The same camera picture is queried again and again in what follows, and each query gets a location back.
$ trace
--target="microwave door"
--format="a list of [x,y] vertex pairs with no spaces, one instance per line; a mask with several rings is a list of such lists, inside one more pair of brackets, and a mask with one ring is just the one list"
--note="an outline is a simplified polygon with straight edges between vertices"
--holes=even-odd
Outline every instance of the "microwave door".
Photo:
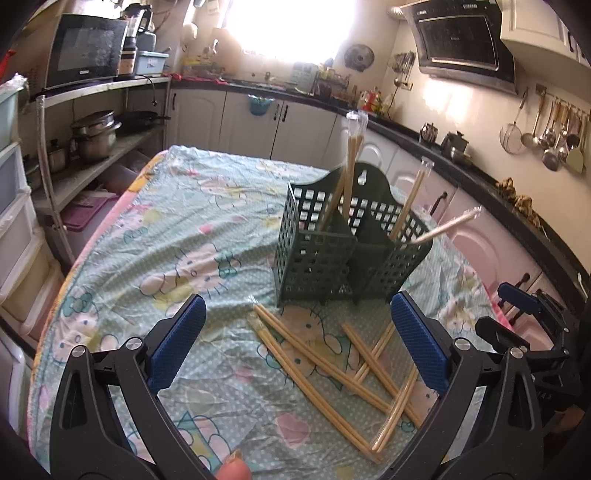
[[63,15],[47,68],[46,89],[117,75],[127,23]]
[[483,15],[458,15],[419,20],[427,58],[436,64],[499,69],[495,42]]

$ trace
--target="hello kitty tablecloth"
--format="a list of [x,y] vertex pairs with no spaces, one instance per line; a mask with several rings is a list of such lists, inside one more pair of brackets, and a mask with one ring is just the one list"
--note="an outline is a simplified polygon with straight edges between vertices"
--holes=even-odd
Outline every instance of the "hello kitty tablecloth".
[[[255,478],[366,480],[386,470],[415,433],[412,422],[401,419],[383,464],[366,460],[294,386],[246,321],[250,296],[275,305],[271,266],[287,183],[312,182],[324,174],[176,146],[152,159],[87,244],[42,335],[31,381],[28,437],[45,468],[54,398],[72,347],[118,348],[131,336],[146,335],[196,292],[207,304],[206,325],[172,386],[159,397],[212,472],[236,448]],[[398,191],[393,194],[403,198]],[[429,216],[420,214],[432,228]],[[480,316],[493,316],[488,296],[446,236],[434,241],[404,289],[452,336],[487,348],[474,324]],[[340,323],[350,322],[374,345],[390,321],[383,301],[299,303],[277,315],[350,375],[360,359]],[[384,414],[278,340],[328,402],[371,441]],[[380,361],[400,385],[410,367],[400,338],[390,341]],[[372,374],[365,384],[391,401]],[[132,450],[150,460],[120,391],[113,388],[112,394]],[[413,407],[426,412],[434,399],[435,393],[418,382]],[[460,429],[458,439],[468,429]]]

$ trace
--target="window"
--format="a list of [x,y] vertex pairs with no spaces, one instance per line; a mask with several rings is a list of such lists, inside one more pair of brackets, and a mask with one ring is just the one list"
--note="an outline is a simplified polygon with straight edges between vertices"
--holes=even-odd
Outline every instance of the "window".
[[354,13],[355,0],[233,0],[225,28],[245,51],[321,63],[335,57]]

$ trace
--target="fingernail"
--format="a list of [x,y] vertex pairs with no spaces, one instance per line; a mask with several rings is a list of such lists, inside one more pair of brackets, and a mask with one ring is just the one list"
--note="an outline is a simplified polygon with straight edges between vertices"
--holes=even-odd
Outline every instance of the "fingernail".
[[230,455],[228,455],[225,459],[224,459],[224,463],[232,463],[234,460],[236,459],[240,459],[242,460],[242,452],[240,451],[240,448],[237,448],[236,450],[234,450],[233,453],[231,453]]

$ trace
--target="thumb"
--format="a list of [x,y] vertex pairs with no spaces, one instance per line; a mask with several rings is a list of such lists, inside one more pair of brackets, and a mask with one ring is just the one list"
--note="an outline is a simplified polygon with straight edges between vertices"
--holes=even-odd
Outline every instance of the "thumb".
[[240,450],[228,456],[216,473],[217,480],[252,480],[251,470],[242,460]]

